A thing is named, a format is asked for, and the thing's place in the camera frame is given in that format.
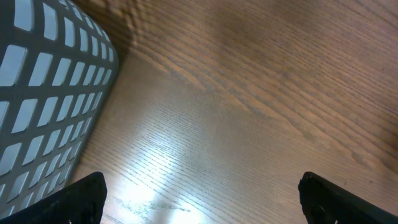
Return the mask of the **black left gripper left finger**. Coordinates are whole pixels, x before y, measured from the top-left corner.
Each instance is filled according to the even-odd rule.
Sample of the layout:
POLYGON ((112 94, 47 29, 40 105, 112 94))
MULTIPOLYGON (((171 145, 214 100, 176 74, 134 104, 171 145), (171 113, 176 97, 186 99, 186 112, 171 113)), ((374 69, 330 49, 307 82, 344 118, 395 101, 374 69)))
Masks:
POLYGON ((1 220, 1 224, 99 224, 107 188, 104 175, 94 172, 43 200, 1 220))

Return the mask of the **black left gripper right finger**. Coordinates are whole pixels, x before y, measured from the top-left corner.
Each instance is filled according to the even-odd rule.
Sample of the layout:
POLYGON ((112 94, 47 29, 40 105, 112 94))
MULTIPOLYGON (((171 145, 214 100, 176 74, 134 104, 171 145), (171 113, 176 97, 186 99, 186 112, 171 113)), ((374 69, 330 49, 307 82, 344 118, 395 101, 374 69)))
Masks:
POLYGON ((309 224, 397 223, 397 216, 313 172, 303 174, 298 190, 302 211, 309 224))

